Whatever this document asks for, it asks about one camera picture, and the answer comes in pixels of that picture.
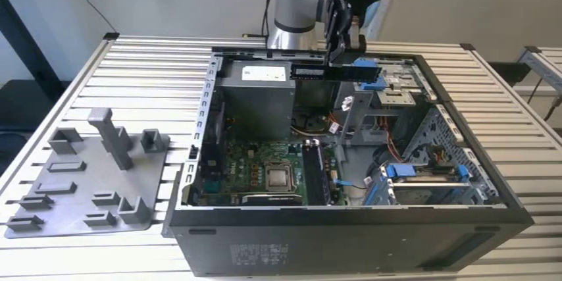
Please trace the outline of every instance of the orange wire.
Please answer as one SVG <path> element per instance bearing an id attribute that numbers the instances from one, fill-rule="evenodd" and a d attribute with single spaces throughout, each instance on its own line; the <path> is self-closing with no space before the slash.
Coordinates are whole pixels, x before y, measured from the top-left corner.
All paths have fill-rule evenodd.
<path id="1" fill-rule="evenodd" d="M 386 116 L 383 116 L 383 125 L 384 125 L 384 130 L 386 130 L 386 146 L 388 148 L 388 152 L 392 154 L 394 158 L 398 160 L 399 163 L 403 163 L 404 160 L 400 158 L 400 154 L 398 154 L 398 150 L 396 150 L 396 146 L 394 145 L 392 142 L 392 137 L 390 134 L 390 129 L 388 129 L 388 119 L 386 118 Z"/>

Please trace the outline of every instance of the metal frame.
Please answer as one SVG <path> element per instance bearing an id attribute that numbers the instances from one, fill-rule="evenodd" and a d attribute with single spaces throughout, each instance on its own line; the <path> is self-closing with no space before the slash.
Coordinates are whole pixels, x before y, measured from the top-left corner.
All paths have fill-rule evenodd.
<path id="1" fill-rule="evenodd" d="M 119 105 L 116 120 L 127 131 L 137 121 L 157 123 L 160 131 L 171 134 L 167 167 L 157 193 L 152 228 L 137 234 L 92 235 L 83 237 L 7 240 L 0 238 L 1 276 L 32 276 L 47 281 L 75 280 L 79 277 L 108 281 L 123 278 L 195 280 L 189 266 L 173 239 L 160 236 L 172 182 L 180 163 L 187 158 L 195 110 L 191 102 L 197 93 L 203 71 L 207 69 L 211 46 L 263 47 L 263 39 L 193 39 L 120 36 L 103 41 L 76 76 L 69 89 L 55 105 L 35 135 L 7 173 L 0 177 L 0 223 L 17 205 L 29 188 L 28 181 L 48 156 L 47 138 L 56 126 L 84 130 L 88 108 L 112 102 Z M 452 103 L 483 145 L 497 168 L 507 179 L 537 223 L 517 238 L 507 241 L 459 273 L 439 275 L 406 274 L 380 276 L 354 274 L 342 276 L 300 276 L 300 280 L 364 280 L 371 278 L 403 280 L 470 281 L 554 281 L 562 277 L 562 158 L 561 140 L 537 114 L 525 106 L 514 90 L 470 51 L 455 44 L 378 43 L 368 51 L 422 54 L 438 80 L 450 93 Z M 506 112 L 498 112 L 502 104 Z M 533 135 L 519 135 L 521 127 Z M 76 257 L 95 257 L 77 261 Z M 295 277 L 276 277 L 294 280 Z M 246 277 L 232 280 L 247 280 Z"/>
<path id="2" fill-rule="evenodd" d="M 47 98 L 56 102 L 64 87 L 9 0 L 0 0 L 0 32 L 31 72 Z"/>
<path id="3" fill-rule="evenodd" d="M 518 60 L 538 73 L 541 78 L 553 86 L 558 95 L 562 95 L 562 49 L 538 48 L 527 46 Z"/>

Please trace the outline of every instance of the slotted aluminum table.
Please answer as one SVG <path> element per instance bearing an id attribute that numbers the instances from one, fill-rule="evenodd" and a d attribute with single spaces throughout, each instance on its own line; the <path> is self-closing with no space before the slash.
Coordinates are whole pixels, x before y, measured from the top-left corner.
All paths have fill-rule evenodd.
<path id="1" fill-rule="evenodd" d="M 173 239 L 160 237 L 175 173 L 185 159 L 211 46 L 262 47 L 262 39 L 104 40 L 0 177 L 0 224 L 17 209 L 51 153 L 56 127 L 95 134 L 92 107 L 111 107 L 116 126 L 171 135 L 152 227 L 141 232 L 8 240 L 0 276 L 15 280 L 191 280 Z M 537 222 L 458 274 L 440 280 L 562 280 L 562 140 L 475 51 L 459 45 L 371 43 L 370 51 L 422 54 L 476 138 Z M 0 225 L 0 236 L 7 227 Z M 274 280 L 434 280 L 435 275 L 279 276 Z"/>
<path id="2" fill-rule="evenodd" d="M 525 47 L 519 62 L 530 66 L 541 78 L 562 95 L 562 49 L 554 47 Z"/>

